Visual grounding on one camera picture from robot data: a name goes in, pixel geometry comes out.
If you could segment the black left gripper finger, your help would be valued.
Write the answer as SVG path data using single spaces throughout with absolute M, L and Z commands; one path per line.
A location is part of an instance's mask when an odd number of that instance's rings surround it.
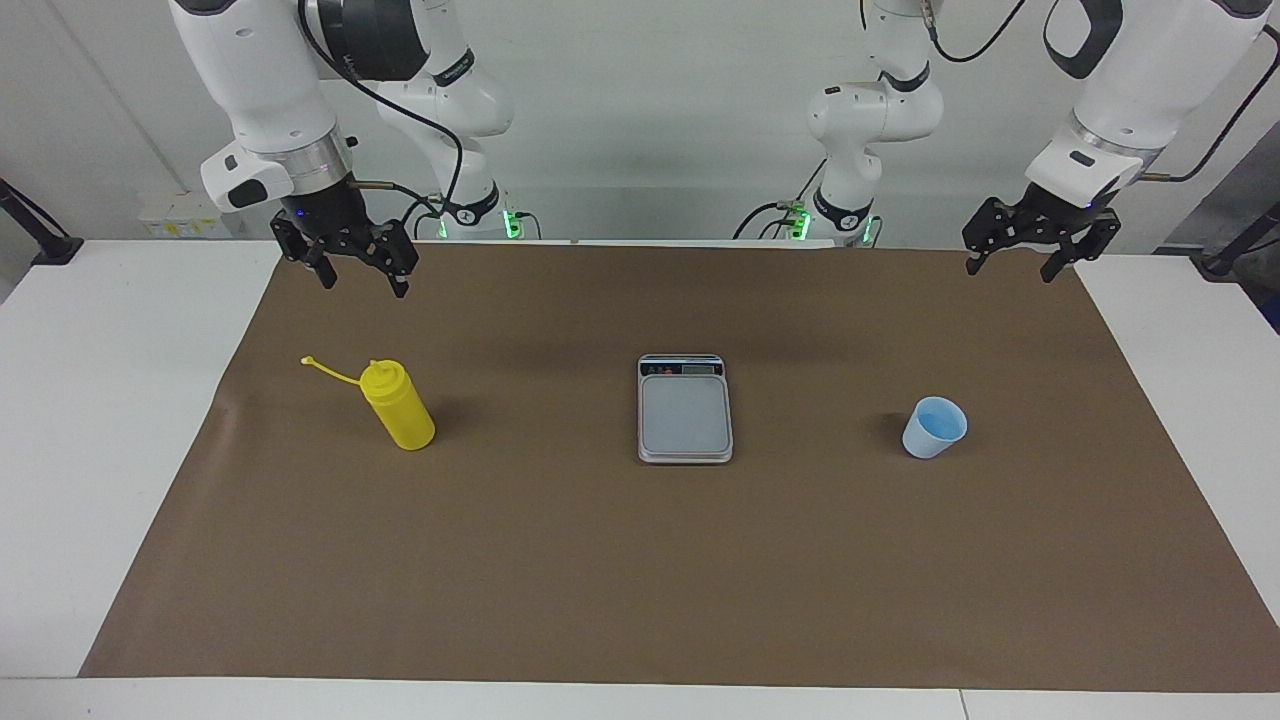
M 1117 214 L 1100 214 L 1079 237 L 1070 233 L 1068 228 L 1056 228 L 1053 242 L 1057 249 L 1048 255 L 1039 269 L 1041 279 L 1044 283 L 1051 283 L 1068 266 L 1098 259 L 1120 228 L 1121 222 Z
M 966 273 L 977 275 L 997 251 L 1016 247 L 1021 240 L 1015 227 L 1019 208 L 997 197 L 988 197 L 963 228 L 963 241 L 969 252 Z

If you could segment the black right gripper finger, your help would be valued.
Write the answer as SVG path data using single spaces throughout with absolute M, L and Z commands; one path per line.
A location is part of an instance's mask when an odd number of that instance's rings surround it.
M 381 273 L 397 299 L 410 291 L 410 277 L 419 263 L 419 252 L 402 222 L 367 225 L 352 234 L 355 256 Z
M 319 279 L 324 290 L 332 290 L 337 283 L 333 268 L 321 243 L 312 243 L 292 222 L 291 217 L 274 217 L 271 232 L 282 251 L 291 263 L 301 263 Z

